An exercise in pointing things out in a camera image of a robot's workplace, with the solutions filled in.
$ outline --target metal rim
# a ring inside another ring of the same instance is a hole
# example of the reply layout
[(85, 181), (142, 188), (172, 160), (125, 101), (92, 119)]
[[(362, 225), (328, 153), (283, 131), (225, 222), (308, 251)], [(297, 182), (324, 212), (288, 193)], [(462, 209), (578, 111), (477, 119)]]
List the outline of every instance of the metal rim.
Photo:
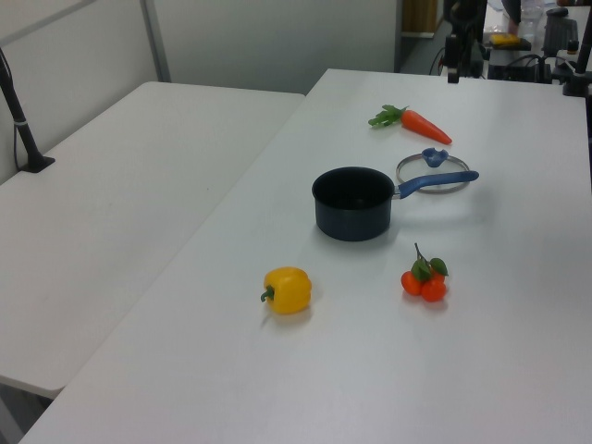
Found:
[[(414, 154), (414, 155), (410, 155), (409, 157), (405, 157), (403, 160), (401, 160), (399, 162), (399, 164), (397, 165), (397, 171), (396, 171), (397, 181), (399, 183), (404, 183), (404, 180), (401, 178), (401, 168), (404, 167), (405, 165), (415, 161), (415, 160), (424, 160), (424, 158), (421, 154)], [(448, 158), (446, 159), (445, 162), (452, 162), (453, 164), (456, 164), (459, 167), (461, 167), (464, 171), (470, 171), (470, 169), (471, 169), (461, 159), (459, 159), (458, 157), (451, 156), (451, 155), (448, 156)], [(462, 190), (468, 184), (469, 184), (469, 182), (462, 182), (462, 183), (459, 183), (459, 184), (457, 184), (453, 187), (450, 187), (446, 190), (424, 190), (424, 189), (421, 189), (416, 192), (422, 192), (423, 194), (448, 194), (451, 192), (456, 192), (458, 190)]]

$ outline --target tomato cluster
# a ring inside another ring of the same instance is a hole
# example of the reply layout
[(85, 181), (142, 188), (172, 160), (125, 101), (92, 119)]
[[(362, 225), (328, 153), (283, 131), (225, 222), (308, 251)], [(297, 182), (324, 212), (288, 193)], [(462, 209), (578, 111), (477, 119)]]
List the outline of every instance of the tomato cluster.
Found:
[(401, 284), (405, 291), (413, 296), (422, 296), (427, 302), (438, 302), (446, 295), (448, 268), (439, 258), (428, 261), (420, 252), (417, 244), (417, 260), (412, 269), (401, 276)]

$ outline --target cherry tomato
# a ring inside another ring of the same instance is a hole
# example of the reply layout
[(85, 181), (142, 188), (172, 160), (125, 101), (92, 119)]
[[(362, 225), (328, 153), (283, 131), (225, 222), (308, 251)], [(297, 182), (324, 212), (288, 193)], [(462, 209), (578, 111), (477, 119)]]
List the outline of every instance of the cherry tomato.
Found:
[(438, 302), (444, 299), (446, 284), (439, 280), (430, 279), (422, 287), (422, 296), (427, 302)]
[(440, 282), (444, 282), (444, 280), (446, 279), (444, 275), (440, 275), (440, 273), (436, 271), (434, 268), (430, 267), (430, 271), (432, 272), (432, 279), (438, 280)]
[(401, 284), (405, 291), (413, 296), (419, 296), (422, 294), (422, 287), (424, 283), (418, 280), (411, 271), (406, 271), (401, 276)]

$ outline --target orange carrot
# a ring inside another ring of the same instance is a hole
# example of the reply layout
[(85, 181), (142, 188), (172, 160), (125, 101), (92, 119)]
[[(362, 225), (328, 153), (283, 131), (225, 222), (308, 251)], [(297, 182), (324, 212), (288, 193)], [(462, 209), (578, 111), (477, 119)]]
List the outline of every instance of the orange carrot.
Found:
[(407, 109), (407, 106), (403, 109), (395, 108), (393, 105), (383, 105), (382, 107), (384, 111), (381, 111), (376, 114), (376, 117), (368, 120), (368, 123), (373, 127), (375, 125), (387, 127), (400, 120), (403, 127), (407, 130), (411, 130), (446, 145), (452, 143), (452, 139), (448, 137), (444, 131), (421, 117), (415, 111)]
[(445, 145), (450, 145), (452, 143), (452, 139), (448, 137), (444, 131), (411, 109), (407, 109), (403, 112), (401, 123), (407, 130), (429, 137), (437, 142), (444, 143)]

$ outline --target pepper stem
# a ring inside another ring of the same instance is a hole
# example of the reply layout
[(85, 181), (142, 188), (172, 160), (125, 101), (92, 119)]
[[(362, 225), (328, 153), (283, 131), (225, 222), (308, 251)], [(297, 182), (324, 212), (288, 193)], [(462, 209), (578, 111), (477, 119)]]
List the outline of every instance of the pepper stem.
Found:
[(269, 298), (273, 301), (275, 293), (274, 288), (271, 285), (268, 285), (267, 291), (261, 295), (261, 302), (265, 302), (265, 298)]

